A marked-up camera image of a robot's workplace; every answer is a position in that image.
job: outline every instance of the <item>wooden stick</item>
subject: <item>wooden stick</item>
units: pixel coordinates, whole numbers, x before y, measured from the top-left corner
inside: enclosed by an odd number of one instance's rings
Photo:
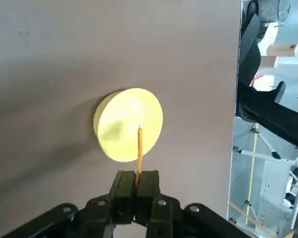
[[[294,44],[271,44],[266,50],[267,56],[296,56],[298,43]]]
[[[255,221],[253,218],[251,218],[250,216],[248,216],[244,211],[242,211],[239,207],[237,207],[234,203],[230,202],[229,203],[230,206],[232,208],[234,208],[236,211],[238,211],[239,213],[243,214],[248,220],[250,220],[252,223],[254,223],[255,225],[257,225],[261,230],[263,230],[270,238],[275,238],[275,236],[269,231],[267,230],[265,227],[263,227],[262,225],[259,224],[259,222]]]
[[[138,188],[139,177],[141,171],[143,170],[143,130],[139,126],[138,128],[138,163],[137,163],[137,172],[136,172],[136,181],[135,187]]]

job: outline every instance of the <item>white panel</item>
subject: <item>white panel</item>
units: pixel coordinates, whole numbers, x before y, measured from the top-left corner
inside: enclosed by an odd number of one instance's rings
[[[265,161],[260,191],[258,221],[272,234],[276,234],[283,217],[283,205],[291,166],[273,161]]]

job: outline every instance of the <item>screw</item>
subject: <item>screw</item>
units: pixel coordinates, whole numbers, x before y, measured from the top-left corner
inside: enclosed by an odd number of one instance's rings
[[[191,206],[191,207],[190,207],[190,211],[191,211],[191,212],[199,212],[200,209],[199,209],[197,206]]]
[[[241,153],[241,149],[237,146],[233,146],[233,152],[236,152],[236,153]]]
[[[105,201],[99,201],[99,202],[98,202],[98,206],[104,206],[105,204],[106,204]]]
[[[70,212],[72,209],[70,207],[65,207],[63,208],[63,212],[64,213],[67,213],[67,212]]]
[[[159,201],[158,201],[158,204],[159,204],[160,206],[165,206],[167,203],[166,203],[166,201],[164,201],[164,200],[159,200]]]

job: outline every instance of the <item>wooden block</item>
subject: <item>wooden block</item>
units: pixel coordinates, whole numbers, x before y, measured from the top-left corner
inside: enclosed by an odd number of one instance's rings
[[[275,42],[278,34],[278,22],[269,23],[263,39],[257,44],[261,56],[266,56],[267,48]]]
[[[291,231],[285,238],[292,238],[295,234],[295,231]]]
[[[298,44],[271,44],[266,51],[268,56],[296,56]]]
[[[278,57],[277,56],[261,56],[259,70],[263,68],[277,68]]]

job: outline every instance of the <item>yellow foam circle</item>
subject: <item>yellow foam circle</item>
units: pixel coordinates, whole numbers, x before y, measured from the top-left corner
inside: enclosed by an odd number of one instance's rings
[[[107,96],[94,115],[94,132],[105,154],[118,162],[138,157],[138,128],[143,130],[143,154],[156,143],[162,129],[162,108],[153,93],[132,88]]]

